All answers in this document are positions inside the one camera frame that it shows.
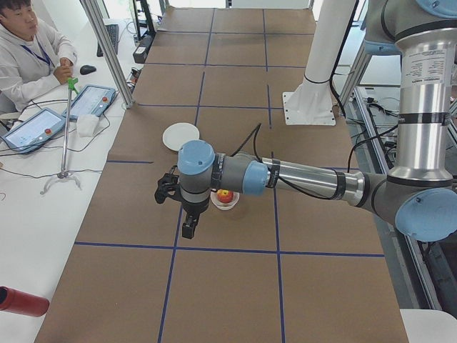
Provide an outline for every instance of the white hoodie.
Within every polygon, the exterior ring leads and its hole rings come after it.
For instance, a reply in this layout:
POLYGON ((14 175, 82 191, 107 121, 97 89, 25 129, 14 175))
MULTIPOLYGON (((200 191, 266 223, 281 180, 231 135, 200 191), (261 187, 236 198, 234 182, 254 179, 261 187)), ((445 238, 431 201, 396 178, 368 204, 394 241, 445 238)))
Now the white hoodie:
POLYGON ((65 36, 44 21, 38 19, 33 41, 20 39, 0 24, 0 114, 22 111, 30 100, 60 85, 53 72, 62 57, 75 64, 76 50, 65 36), (46 58, 39 43, 49 55, 49 66, 23 47, 46 58))

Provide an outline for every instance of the man's hand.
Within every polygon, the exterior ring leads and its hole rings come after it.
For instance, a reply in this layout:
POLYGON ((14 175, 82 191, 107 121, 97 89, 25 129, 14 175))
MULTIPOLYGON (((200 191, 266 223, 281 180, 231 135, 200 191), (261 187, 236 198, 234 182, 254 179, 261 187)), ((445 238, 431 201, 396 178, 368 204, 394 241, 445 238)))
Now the man's hand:
POLYGON ((73 62, 67 59, 66 57, 62 57, 60 59, 60 65, 61 66, 73 66, 73 62))
POLYGON ((59 80, 60 84, 65 84, 71 75, 72 73, 70 66, 58 66, 54 70, 54 76, 59 80))

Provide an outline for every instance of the lanyard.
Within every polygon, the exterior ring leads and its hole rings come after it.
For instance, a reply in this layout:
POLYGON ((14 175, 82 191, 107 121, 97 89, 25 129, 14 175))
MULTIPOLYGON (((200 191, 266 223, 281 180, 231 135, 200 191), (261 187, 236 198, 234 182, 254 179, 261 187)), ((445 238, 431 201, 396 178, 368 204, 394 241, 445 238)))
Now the lanyard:
POLYGON ((43 47, 41 46, 40 44, 40 41, 38 40, 38 38, 36 39, 36 41, 38 42, 38 46, 40 47, 40 50, 41 50, 41 53, 43 54, 43 56, 39 56, 37 54, 35 54, 32 50, 30 50, 30 48, 28 46, 25 46, 25 45, 21 45, 29 54, 35 56, 37 59, 39 59, 40 61, 43 61, 44 63, 46 63, 49 67, 51 66, 54 66, 54 63, 52 63, 51 59, 49 58, 49 55, 44 51, 43 47))

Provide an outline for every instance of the red tumbler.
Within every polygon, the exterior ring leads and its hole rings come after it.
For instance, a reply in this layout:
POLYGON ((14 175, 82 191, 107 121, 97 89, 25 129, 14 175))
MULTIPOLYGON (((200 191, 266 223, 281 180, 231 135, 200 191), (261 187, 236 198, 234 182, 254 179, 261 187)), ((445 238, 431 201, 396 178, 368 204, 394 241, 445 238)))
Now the red tumbler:
POLYGON ((49 300, 8 287, 0 287, 0 311, 41 317, 49 307, 49 300))

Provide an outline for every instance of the computer mouse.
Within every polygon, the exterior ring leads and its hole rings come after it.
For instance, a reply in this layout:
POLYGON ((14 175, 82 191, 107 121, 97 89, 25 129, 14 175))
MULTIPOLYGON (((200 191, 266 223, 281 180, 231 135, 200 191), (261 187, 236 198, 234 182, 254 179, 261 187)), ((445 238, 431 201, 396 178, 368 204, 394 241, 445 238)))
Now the computer mouse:
POLYGON ((79 72, 81 73, 81 75, 87 75, 87 74, 93 73, 96 70, 97 70, 97 68, 95 66, 89 66, 88 64, 84 64, 79 69, 79 72))

